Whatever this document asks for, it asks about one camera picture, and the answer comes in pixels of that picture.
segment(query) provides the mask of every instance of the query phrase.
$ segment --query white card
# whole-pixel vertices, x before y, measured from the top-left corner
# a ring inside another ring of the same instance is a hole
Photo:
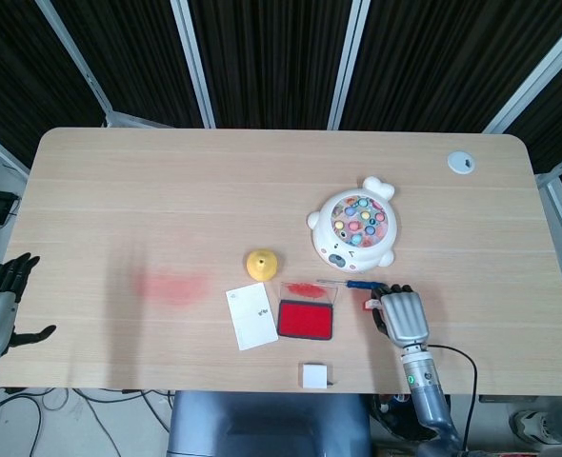
[[[229,290],[226,298],[239,350],[255,348],[279,339],[264,283]]]

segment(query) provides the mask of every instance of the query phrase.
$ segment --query red stain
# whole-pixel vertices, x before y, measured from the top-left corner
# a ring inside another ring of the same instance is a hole
[[[307,298],[321,298],[326,294],[326,290],[324,288],[308,283],[290,284],[288,285],[288,290],[291,293]]]
[[[183,307],[208,294],[209,277],[200,273],[142,272],[135,276],[134,284],[137,295],[145,300]]]

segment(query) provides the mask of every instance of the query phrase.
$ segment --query small white box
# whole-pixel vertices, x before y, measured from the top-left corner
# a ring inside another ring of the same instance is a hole
[[[303,365],[302,388],[328,388],[328,367],[314,364]]]

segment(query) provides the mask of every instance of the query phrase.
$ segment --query red ink pad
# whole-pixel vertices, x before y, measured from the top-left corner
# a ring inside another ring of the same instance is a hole
[[[331,304],[281,300],[277,333],[309,340],[330,340],[333,312]]]

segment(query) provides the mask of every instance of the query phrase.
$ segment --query yellow object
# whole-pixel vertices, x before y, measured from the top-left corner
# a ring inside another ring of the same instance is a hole
[[[247,273],[256,281],[269,281],[277,273],[277,256],[268,249],[253,250],[247,257]]]

